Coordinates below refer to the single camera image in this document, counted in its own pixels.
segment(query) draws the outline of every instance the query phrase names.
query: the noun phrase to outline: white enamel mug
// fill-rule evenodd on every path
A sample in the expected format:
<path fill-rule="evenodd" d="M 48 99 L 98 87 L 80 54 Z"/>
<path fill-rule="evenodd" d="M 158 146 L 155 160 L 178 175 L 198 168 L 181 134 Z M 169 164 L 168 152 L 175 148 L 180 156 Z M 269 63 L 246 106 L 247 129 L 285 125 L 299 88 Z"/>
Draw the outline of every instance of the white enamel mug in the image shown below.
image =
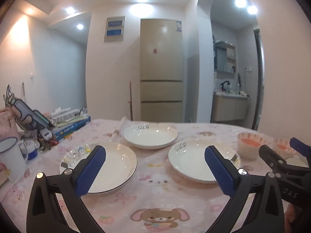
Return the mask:
<path fill-rule="evenodd" d="M 0 161 L 5 165 L 4 172 L 11 182 L 25 173 L 27 159 L 28 152 L 23 141 L 18 141 L 16 137 L 0 141 Z"/>

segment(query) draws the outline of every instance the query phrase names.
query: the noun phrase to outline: blue gripper pad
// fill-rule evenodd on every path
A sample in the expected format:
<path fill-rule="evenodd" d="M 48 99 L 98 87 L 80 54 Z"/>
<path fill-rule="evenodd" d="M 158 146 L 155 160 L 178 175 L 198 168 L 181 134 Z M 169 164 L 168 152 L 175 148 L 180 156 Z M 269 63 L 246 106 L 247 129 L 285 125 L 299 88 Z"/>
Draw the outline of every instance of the blue gripper pad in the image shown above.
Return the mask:
<path fill-rule="evenodd" d="M 292 147 L 295 151 L 299 152 L 302 156 L 307 157 L 311 155 L 310 146 L 304 144 L 299 141 L 297 138 L 293 137 L 290 140 L 290 147 Z"/>
<path fill-rule="evenodd" d="M 222 192 L 230 197 L 234 195 L 234 181 L 225 166 L 221 163 L 217 155 L 212 149 L 207 147 L 205 149 L 205 162 L 212 171 L 216 181 L 218 182 Z"/>
<path fill-rule="evenodd" d="M 78 197 L 88 193 L 98 172 L 106 160 L 105 148 L 100 148 L 76 180 L 75 192 Z"/>

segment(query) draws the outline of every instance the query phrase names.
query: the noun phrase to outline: refrigerator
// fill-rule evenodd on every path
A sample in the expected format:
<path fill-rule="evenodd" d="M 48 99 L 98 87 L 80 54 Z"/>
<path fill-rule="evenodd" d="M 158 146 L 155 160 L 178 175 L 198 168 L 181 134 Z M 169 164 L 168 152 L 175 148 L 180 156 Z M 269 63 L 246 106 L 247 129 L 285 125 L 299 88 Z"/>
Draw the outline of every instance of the refrigerator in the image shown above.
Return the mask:
<path fill-rule="evenodd" d="M 183 121 L 183 39 L 181 21 L 141 19 L 141 119 Z"/>

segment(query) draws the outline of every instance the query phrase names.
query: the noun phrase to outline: metal screw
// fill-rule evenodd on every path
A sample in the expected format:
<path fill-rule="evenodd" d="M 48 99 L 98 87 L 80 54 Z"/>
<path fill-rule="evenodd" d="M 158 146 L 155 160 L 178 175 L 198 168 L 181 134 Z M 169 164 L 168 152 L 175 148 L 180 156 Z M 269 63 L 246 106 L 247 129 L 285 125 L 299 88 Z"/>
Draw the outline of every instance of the metal screw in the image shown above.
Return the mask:
<path fill-rule="evenodd" d="M 40 172 L 40 173 L 37 173 L 37 178 L 38 178 L 38 179 L 40 179 L 40 178 L 42 178 L 42 177 L 43 177 L 43 173 L 41 173 L 41 172 Z"/>
<path fill-rule="evenodd" d="M 240 175 L 246 175 L 246 174 L 247 174 L 247 171 L 244 170 L 244 169 L 239 169 L 239 170 L 238 170 L 238 173 L 239 173 Z"/>
<path fill-rule="evenodd" d="M 269 173 L 268 173 L 268 176 L 269 176 L 270 178 L 274 178 L 275 175 L 274 175 L 273 172 L 269 172 Z"/>
<path fill-rule="evenodd" d="M 72 172 L 73 172 L 73 170 L 70 169 L 70 168 L 68 168 L 68 169 L 66 169 L 66 170 L 64 171 L 64 174 L 69 175 L 69 174 L 71 174 Z"/>

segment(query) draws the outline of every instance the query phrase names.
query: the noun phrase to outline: mug handle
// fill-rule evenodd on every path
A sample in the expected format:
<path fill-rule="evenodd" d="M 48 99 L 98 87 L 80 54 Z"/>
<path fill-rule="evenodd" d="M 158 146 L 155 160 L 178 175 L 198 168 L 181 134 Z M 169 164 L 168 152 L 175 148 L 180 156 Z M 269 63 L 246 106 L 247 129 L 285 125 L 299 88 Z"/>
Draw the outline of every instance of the mug handle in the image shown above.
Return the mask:
<path fill-rule="evenodd" d="M 28 151 L 27 151 L 27 148 L 26 148 L 25 143 L 24 143 L 23 141 L 18 141 L 18 142 L 17 142 L 17 145 L 18 145 L 19 149 L 21 150 L 21 154 L 23 155 L 23 157 L 24 157 L 24 155 L 26 154 L 26 156 L 24 157 L 24 160 L 27 161 L 27 159 L 28 159 Z"/>

